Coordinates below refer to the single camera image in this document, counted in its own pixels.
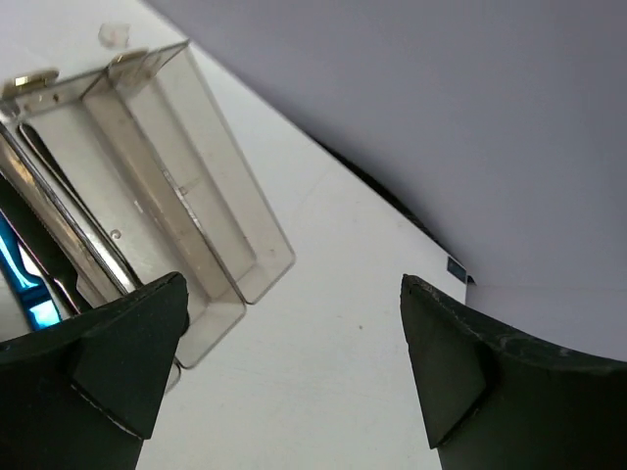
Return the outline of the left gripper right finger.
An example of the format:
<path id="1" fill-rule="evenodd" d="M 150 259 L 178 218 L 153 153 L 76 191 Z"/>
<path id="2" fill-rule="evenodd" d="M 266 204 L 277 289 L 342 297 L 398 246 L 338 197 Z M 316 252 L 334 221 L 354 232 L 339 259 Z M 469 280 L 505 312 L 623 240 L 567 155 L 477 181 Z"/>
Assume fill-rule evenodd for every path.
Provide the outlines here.
<path id="1" fill-rule="evenodd" d="M 541 340 L 415 275 L 401 317 L 429 446 L 445 469 L 622 469 L 626 365 Z"/>

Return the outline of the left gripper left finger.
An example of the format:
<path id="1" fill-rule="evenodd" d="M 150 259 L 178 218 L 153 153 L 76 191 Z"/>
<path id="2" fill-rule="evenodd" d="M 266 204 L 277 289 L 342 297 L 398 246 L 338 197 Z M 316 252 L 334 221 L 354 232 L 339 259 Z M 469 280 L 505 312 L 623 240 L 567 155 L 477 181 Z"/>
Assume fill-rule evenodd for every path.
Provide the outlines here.
<path id="1" fill-rule="evenodd" d="M 133 469 L 188 324 L 178 272 L 1 345 L 4 469 Z"/>

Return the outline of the blue knife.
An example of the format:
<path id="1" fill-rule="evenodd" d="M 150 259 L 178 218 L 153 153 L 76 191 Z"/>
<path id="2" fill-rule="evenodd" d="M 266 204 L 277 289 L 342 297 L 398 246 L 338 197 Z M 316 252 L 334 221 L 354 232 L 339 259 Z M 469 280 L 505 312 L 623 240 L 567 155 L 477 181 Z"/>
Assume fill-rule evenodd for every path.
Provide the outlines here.
<path id="1" fill-rule="evenodd" d="M 1 216 L 1 339 L 21 336 L 61 322 L 43 277 L 14 229 Z"/>

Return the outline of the black spoon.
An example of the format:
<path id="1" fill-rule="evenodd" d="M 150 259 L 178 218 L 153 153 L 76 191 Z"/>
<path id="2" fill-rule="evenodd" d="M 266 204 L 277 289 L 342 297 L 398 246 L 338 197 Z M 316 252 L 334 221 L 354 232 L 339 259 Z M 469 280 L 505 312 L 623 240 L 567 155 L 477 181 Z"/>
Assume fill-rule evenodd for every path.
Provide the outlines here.
<path id="1" fill-rule="evenodd" d="M 35 128 L 30 124 L 23 122 L 18 125 L 17 131 L 33 154 L 47 167 L 48 171 L 64 187 L 64 191 L 73 200 L 74 204 L 78 206 L 82 214 L 87 219 L 88 224 L 97 234 L 98 240 L 102 243 L 105 250 L 110 255 L 110 258 L 113 259 L 115 264 L 121 269 L 123 277 L 127 280 L 128 284 L 133 289 L 142 287 L 142 281 L 130 267 L 120 249 L 110 240 L 109 234 L 102 227 L 92 211 L 84 203 L 83 199 L 72 185 L 72 182 L 69 180 L 68 176 L 63 171 L 62 167 L 59 165 Z"/>

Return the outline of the black knife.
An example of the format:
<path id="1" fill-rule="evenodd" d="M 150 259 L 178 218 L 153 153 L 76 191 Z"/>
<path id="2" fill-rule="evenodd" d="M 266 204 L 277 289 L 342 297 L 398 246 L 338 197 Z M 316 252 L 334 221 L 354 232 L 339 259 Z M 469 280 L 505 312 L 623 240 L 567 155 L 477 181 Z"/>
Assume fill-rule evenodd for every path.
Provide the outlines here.
<path id="1" fill-rule="evenodd" d="M 43 278 L 70 314 L 92 308 L 77 290 L 77 272 L 32 208 L 12 184 L 1 176 L 1 213 L 39 268 Z"/>

